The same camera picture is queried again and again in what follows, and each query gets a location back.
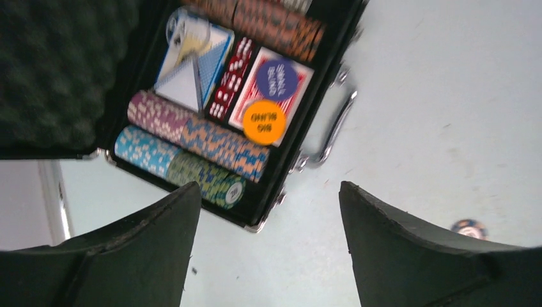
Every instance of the white floor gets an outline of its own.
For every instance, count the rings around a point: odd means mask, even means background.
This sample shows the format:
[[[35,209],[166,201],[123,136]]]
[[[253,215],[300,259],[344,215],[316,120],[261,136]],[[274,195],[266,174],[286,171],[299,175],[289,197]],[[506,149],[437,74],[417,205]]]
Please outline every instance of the white floor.
[[[360,95],[330,159],[287,182],[264,230],[203,212],[183,307],[359,306],[337,193],[342,180],[449,228],[542,244],[540,1],[372,0],[347,55]],[[307,142],[315,150],[333,90]],[[74,235],[165,192],[103,159],[62,162]]]

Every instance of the case handle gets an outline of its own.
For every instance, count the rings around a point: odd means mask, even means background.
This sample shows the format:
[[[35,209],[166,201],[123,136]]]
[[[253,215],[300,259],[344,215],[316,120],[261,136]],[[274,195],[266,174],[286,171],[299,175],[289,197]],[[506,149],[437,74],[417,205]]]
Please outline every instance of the case handle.
[[[346,86],[348,90],[348,96],[342,105],[339,115],[335,119],[335,122],[333,123],[333,125],[331,126],[331,129],[328,132],[327,139],[325,140],[322,146],[322,149],[316,155],[307,155],[301,151],[298,155],[298,158],[294,166],[290,169],[290,173],[293,173],[294,170],[298,172],[302,172],[307,165],[312,168],[318,168],[329,157],[329,154],[331,153],[335,140],[337,139],[337,136],[339,135],[339,131],[341,130],[341,127],[343,126],[345,122],[346,116],[350,112],[350,109],[352,108],[357,98],[356,87],[352,85],[351,83],[347,82],[349,74],[350,74],[350,68],[342,64],[341,68],[339,69],[339,72],[337,73],[337,77],[335,78],[335,81],[333,81],[333,83],[331,83],[329,86],[330,88],[334,86]]]

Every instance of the poker chip case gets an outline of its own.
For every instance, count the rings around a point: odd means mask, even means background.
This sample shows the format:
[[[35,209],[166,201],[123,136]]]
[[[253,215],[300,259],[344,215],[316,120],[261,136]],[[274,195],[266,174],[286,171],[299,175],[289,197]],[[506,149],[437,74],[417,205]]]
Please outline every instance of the poker chip case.
[[[329,87],[345,81],[347,71],[342,57],[360,33],[358,23],[366,1],[215,1],[38,0],[30,4],[2,0],[0,63],[5,73],[0,86],[0,159],[89,160],[102,156],[119,171],[169,192],[186,181],[197,182],[205,172],[207,177],[218,176],[222,181],[212,181],[205,188],[205,182],[198,182],[203,208],[258,232],[269,212],[283,201],[287,175],[295,169],[302,170],[311,161],[321,163],[329,154],[356,91],[345,102],[321,155],[311,158],[300,147]],[[257,178],[226,169],[224,159],[178,148],[160,135],[151,135],[149,142],[158,146],[159,152],[167,152],[172,161],[184,159],[175,170],[181,172],[181,179],[166,176],[173,172],[169,168],[174,162],[164,166],[161,176],[159,171],[144,170],[116,153],[122,136],[137,136],[138,142],[149,138],[148,129],[133,126],[128,108],[134,95],[155,85],[168,48],[164,40],[166,23],[171,12],[183,5],[197,7],[212,24],[234,34],[231,50],[215,78],[217,84],[209,91],[211,98],[204,118],[209,127],[231,132],[228,139],[244,138],[242,127],[230,124],[235,100],[242,99],[243,91],[239,89],[235,98],[230,99],[232,107],[226,104],[224,112],[211,100],[224,96],[219,93],[220,78],[226,75],[230,62],[234,63],[236,47],[247,40],[254,42],[254,57],[243,66],[245,77],[242,83],[231,81],[234,86],[248,86],[246,76],[256,65],[256,55],[264,50],[294,61],[312,73],[300,102],[291,112],[282,140],[262,149],[268,154],[265,169]],[[186,171],[188,165],[196,165],[197,171]],[[220,190],[223,185],[242,189],[235,204],[216,201],[219,195],[228,193]]]

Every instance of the green poker chip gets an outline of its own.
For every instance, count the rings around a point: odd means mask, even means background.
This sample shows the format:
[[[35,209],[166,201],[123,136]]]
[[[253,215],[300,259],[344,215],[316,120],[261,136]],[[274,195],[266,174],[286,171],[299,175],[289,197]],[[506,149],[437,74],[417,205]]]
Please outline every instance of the green poker chip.
[[[230,175],[220,185],[215,203],[224,209],[233,208],[243,197],[245,180],[241,176]]]

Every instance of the purple button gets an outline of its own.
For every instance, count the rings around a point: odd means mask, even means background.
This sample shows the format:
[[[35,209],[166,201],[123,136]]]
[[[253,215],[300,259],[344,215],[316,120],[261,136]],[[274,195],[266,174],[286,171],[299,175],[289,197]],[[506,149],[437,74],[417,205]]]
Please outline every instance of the purple button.
[[[262,64],[256,73],[256,85],[266,99],[286,100],[297,90],[297,73],[291,62],[285,59],[272,59]]]

